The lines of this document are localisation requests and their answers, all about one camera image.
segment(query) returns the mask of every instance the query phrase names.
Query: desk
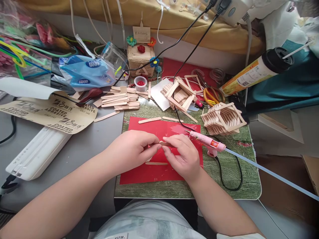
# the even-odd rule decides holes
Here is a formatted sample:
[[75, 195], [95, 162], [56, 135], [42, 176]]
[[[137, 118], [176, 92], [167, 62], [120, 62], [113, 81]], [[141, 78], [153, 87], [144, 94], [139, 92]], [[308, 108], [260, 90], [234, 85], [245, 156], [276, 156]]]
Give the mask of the desk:
[[[153, 100], [147, 100], [145, 98], [139, 98], [141, 103], [140, 109], [137, 111], [125, 111], [123, 120], [122, 132], [127, 131], [129, 127], [130, 116], [142, 117], [142, 118], [154, 118], [167, 116], [177, 118], [175, 111], [171, 108], [163, 112]], [[180, 119], [184, 120], [184, 123], [201, 124], [201, 133], [208, 134], [206, 128], [203, 126], [203, 121], [200, 117], [202, 110], [197, 112], [190, 112], [198, 123], [193, 122], [183, 113], [179, 113]], [[252, 139], [249, 132], [249, 127], [246, 125], [240, 128], [239, 134], [229, 136], [217, 136], [228, 148], [237, 152], [248, 159], [256, 162], [254, 149], [252, 146], [243, 147], [237, 144], [238, 141], [242, 143], [252, 143]], [[221, 184], [219, 176], [219, 167], [216, 160], [207, 155], [207, 149], [203, 147], [203, 161], [205, 171], [219, 184]], [[236, 188], [240, 182], [240, 174], [236, 158], [224, 151], [218, 153], [218, 158], [221, 163], [223, 171], [223, 180], [227, 187]], [[234, 199], [250, 199], [256, 200], [261, 194], [261, 183], [258, 174], [258, 169], [251, 164], [239, 159], [242, 172], [243, 172], [243, 185], [242, 187], [234, 192], [227, 189], [226, 192]], [[193, 199], [194, 196], [189, 190], [185, 181], [161, 181], [161, 182], [150, 182], [141, 184], [127, 184], [120, 185], [120, 175], [116, 177], [115, 186], [115, 197], [116, 198], [170, 198], [170, 199]]]
[[[125, 82], [120, 81], [118, 85], [124, 84]], [[12, 99], [12, 96], [7, 95], [0, 101], [0, 105], [8, 103]], [[99, 109], [97, 117], [111, 112], [114, 112], [114, 109]], [[73, 135], [39, 178], [31, 181], [16, 179], [15, 182], [17, 181], [20, 184], [19, 188], [10, 194], [4, 195], [1, 199], [0, 207], [19, 211], [52, 184], [102, 152], [121, 134], [123, 114], [124, 112], [122, 111], [108, 120], [93, 122], [80, 133]], [[12, 131], [10, 117], [11, 115], [0, 112], [0, 139], [7, 137]], [[43, 128], [42, 125], [21, 118], [16, 118], [16, 123], [16, 134], [9, 141], [0, 145], [1, 185], [9, 175], [5, 168]], [[115, 178], [103, 186], [90, 205], [86, 215], [102, 217], [115, 213], [113, 202], [114, 185]]]

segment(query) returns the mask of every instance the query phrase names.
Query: pink glue gun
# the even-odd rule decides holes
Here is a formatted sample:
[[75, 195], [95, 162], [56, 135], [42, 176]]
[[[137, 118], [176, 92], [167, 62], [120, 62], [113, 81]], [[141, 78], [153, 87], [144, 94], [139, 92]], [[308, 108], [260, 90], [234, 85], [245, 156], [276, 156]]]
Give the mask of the pink glue gun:
[[207, 137], [195, 131], [185, 131], [188, 132], [189, 135], [193, 138], [199, 140], [208, 149], [207, 154], [211, 157], [216, 157], [217, 152], [222, 152], [226, 148], [226, 145], [221, 142], [217, 142], [210, 137]]

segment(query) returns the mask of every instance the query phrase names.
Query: woven basket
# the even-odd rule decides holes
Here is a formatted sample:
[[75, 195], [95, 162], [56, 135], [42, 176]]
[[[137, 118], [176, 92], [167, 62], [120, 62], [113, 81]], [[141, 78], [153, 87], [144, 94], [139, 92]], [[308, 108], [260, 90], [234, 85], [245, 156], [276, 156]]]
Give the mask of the woven basket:
[[[131, 47], [130, 45], [127, 47], [127, 59], [129, 60], [130, 69], [139, 68], [140, 65], [144, 65], [150, 61], [152, 57], [155, 57], [154, 48], [148, 45], [145, 46], [145, 52], [140, 53], [137, 49], [137, 45]], [[145, 70], [147, 71], [148, 76], [152, 76], [154, 73], [154, 67], [150, 65], [145, 66]], [[140, 76], [140, 74], [145, 74], [144, 70], [140, 70], [140, 74], [136, 74], [137, 71], [130, 71], [131, 76]]]

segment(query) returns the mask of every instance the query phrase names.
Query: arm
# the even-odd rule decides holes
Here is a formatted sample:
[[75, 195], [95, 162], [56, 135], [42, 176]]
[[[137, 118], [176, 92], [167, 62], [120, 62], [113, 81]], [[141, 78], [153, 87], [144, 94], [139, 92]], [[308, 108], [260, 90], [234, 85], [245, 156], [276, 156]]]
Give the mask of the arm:
[[150, 133], [123, 133], [103, 152], [33, 199], [1, 229], [0, 238], [64, 237], [82, 218], [101, 187], [154, 156], [161, 147], [158, 143], [159, 139]]
[[183, 135], [163, 139], [176, 147], [180, 155], [163, 146], [172, 167], [187, 181], [206, 222], [217, 233], [238, 236], [259, 233], [245, 211], [202, 169], [198, 151]]

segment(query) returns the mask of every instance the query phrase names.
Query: yellow blanket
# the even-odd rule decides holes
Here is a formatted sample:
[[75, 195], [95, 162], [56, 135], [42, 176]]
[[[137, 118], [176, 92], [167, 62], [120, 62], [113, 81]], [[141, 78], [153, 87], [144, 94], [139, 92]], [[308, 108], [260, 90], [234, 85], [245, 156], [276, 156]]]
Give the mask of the yellow blanket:
[[[30, 10], [70, 15], [69, 0], [20, 0], [20, 2]], [[102, 2], [105, 5], [105, 0], [86, 0], [88, 10], [93, 19], [105, 21]], [[143, 11], [144, 26], [150, 27], [153, 33], [157, 32], [161, 7], [156, 0], [120, 0], [120, 2], [123, 2], [121, 8], [125, 25], [139, 26], [141, 12]], [[193, 14], [186, 11], [185, 8], [181, 9], [182, 2], [187, 1], [178, 1], [176, 5], [171, 6], [169, 11], [164, 9], [159, 31], [160, 34], [178, 39], [195, 20], [196, 17]], [[113, 23], [121, 24], [116, 0], [108, 0], [108, 3]], [[83, 0], [73, 0], [73, 9], [75, 15], [87, 18]], [[210, 20], [206, 22], [203, 19], [199, 19], [183, 40], [192, 44], [197, 44], [210, 25], [213, 17], [214, 13], [209, 11]], [[247, 41], [248, 33], [240, 25], [231, 27], [221, 19], [217, 19], [202, 40], [200, 46], [231, 53], [245, 54], [247, 50]], [[261, 53], [262, 50], [263, 42], [260, 38], [253, 36], [251, 54]]]

